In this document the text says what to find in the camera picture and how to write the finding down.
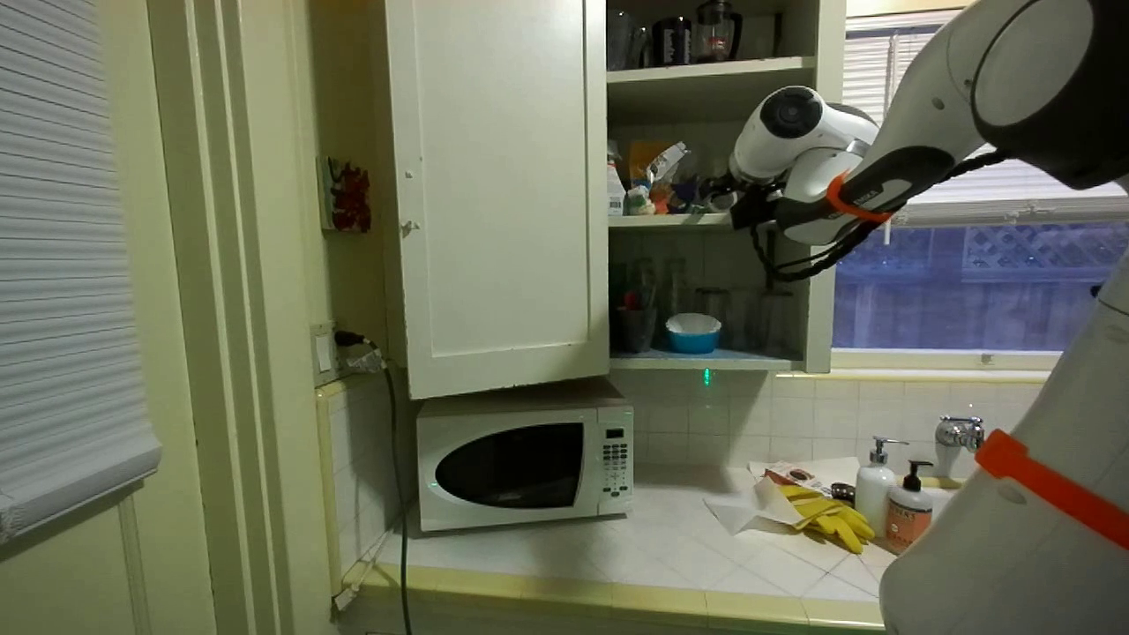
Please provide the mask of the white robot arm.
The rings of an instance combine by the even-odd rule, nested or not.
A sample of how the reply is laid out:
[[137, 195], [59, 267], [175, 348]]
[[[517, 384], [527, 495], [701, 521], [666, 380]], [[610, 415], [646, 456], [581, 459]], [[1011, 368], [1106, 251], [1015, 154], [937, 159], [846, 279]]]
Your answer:
[[[918, 195], [987, 164], [1074, 187], [1129, 177], [1129, 0], [973, 0], [881, 115], [794, 84], [745, 120], [743, 209], [839, 260]], [[1129, 260], [1027, 415], [880, 582], [891, 635], [1129, 635]]]

